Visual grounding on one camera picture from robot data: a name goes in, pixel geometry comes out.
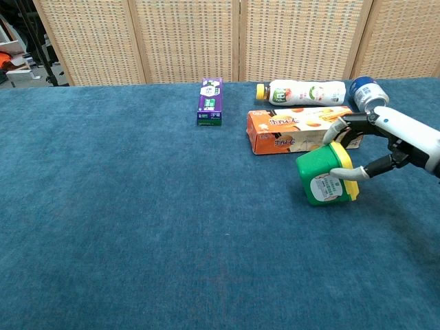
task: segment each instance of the white label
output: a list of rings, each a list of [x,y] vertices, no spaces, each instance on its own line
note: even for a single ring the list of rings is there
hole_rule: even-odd
[[[359,102],[364,102],[367,98],[376,98],[384,94],[384,90],[378,84],[371,82],[359,87],[355,93],[355,102],[358,105]]]
[[[214,86],[205,86],[200,89],[200,94],[203,96],[214,96],[215,95],[215,87]]]
[[[328,173],[314,177],[310,181],[310,190],[318,201],[332,201],[342,196],[341,181]]]
[[[275,105],[341,105],[345,84],[341,81],[310,82],[278,79],[270,83],[270,98]]]

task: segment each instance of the yellow bottle cap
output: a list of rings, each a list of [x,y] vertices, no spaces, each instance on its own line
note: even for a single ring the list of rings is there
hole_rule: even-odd
[[[264,84],[256,84],[256,99],[264,100]]]

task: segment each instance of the purple box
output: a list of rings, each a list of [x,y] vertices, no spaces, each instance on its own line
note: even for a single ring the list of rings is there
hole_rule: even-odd
[[[201,81],[197,125],[220,126],[223,98],[222,78],[203,78]]]

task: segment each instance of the floor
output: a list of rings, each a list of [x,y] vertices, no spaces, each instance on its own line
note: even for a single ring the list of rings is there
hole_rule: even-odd
[[[52,71],[55,74],[55,77],[58,81],[59,85],[66,84],[67,79],[65,75],[60,76],[60,73],[63,71],[61,65],[52,66]],[[35,76],[40,76],[39,79],[29,79],[29,80],[18,80],[14,81],[16,88],[26,88],[26,87],[49,87],[52,84],[49,84],[46,81],[47,72],[44,67],[36,67],[33,69]],[[14,88],[9,80],[0,84],[0,89],[4,88]]]

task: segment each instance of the white bottle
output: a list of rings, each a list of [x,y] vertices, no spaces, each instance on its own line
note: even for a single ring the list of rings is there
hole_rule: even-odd
[[[273,105],[341,105],[345,98],[342,81],[313,82],[278,79],[269,86],[256,86],[256,99]]]

